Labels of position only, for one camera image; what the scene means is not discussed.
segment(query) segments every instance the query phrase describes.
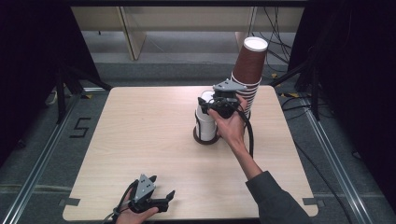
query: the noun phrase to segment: table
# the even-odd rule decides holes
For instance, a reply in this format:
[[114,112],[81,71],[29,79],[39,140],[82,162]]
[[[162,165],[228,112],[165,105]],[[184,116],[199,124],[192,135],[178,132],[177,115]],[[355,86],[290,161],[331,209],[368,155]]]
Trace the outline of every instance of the table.
[[[101,220],[112,212],[129,184],[141,174],[157,175],[152,198],[173,189],[167,213],[151,220],[258,217],[235,156],[220,139],[195,142],[197,97],[211,87],[114,88],[81,165],[64,219]],[[255,161],[268,170],[309,216],[316,205],[274,89],[260,86],[252,107]]]

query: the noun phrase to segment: stack of cups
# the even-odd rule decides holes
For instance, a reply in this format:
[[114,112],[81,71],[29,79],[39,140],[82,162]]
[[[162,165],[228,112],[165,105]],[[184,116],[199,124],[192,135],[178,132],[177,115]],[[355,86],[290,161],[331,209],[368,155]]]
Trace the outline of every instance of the stack of cups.
[[262,69],[267,47],[268,43],[261,38],[255,36],[246,38],[231,74],[232,81],[247,86],[245,90],[236,92],[247,100],[245,110],[247,117],[250,116],[254,97],[262,81]]

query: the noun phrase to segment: dark gray sleeve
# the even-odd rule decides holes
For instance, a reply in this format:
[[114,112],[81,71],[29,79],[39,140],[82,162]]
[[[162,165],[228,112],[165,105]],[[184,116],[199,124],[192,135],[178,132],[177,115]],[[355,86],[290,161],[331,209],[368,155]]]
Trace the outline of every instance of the dark gray sleeve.
[[253,177],[246,184],[259,206],[261,224],[312,223],[305,210],[276,183],[269,172]]

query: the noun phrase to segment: gray carpet floor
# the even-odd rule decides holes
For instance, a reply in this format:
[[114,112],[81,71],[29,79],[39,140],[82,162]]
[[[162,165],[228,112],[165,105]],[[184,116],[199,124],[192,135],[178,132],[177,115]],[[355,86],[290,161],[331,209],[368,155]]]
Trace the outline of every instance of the gray carpet floor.
[[[221,82],[229,77],[233,66],[231,64],[125,64],[125,63],[98,63],[97,69],[102,80],[113,86],[181,86],[181,85],[208,85]],[[277,70],[286,70],[286,66],[277,66]],[[271,82],[272,71],[267,69],[263,73],[262,85]],[[281,104],[290,98],[280,93],[295,92],[293,84],[297,77],[276,87]],[[82,82],[83,86],[93,86]],[[76,180],[78,170],[83,162],[86,150],[92,138],[95,126],[106,103],[107,92],[95,93],[92,97],[82,97],[66,123],[62,137],[57,144],[44,173],[35,186],[35,191],[29,200],[19,223],[68,223],[63,220],[64,208],[59,205],[60,200],[69,196]],[[390,209],[364,163],[352,156],[353,145],[348,141],[337,117],[332,113],[324,94],[319,100],[320,122],[324,127],[333,147],[346,167],[352,183],[358,190],[374,223],[396,223],[396,216]],[[288,101],[284,108],[301,105],[300,99]],[[290,127],[290,132],[298,146],[310,157],[323,176],[330,183],[331,188],[341,199],[353,223],[358,223],[349,205],[344,192],[335,177],[332,167],[326,158],[321,145],[313,132],[304,108],[295,108],[284,112]],[[82,130],[75,130],[80,118],[81,124],[88,127],[85,137],[71,138],[71,135],[82,134]],[[25,135],[27,146],[15,149],[7,162],[0,169],[0,214],[7,213],[15,196],[19,192],[35,161],[39,157],[47,139],[55,127],[57,119],[56,105],[43,108],[41,113]],[[311,189],[315,198],[322,202],[318,215],[312,217],[314,223],[348,223],[347,217],[339,202],[318,174],[314,165],[299,150]],[[259,223],[258,220],[213,220],[213,221],[185,221],[183,223]]]

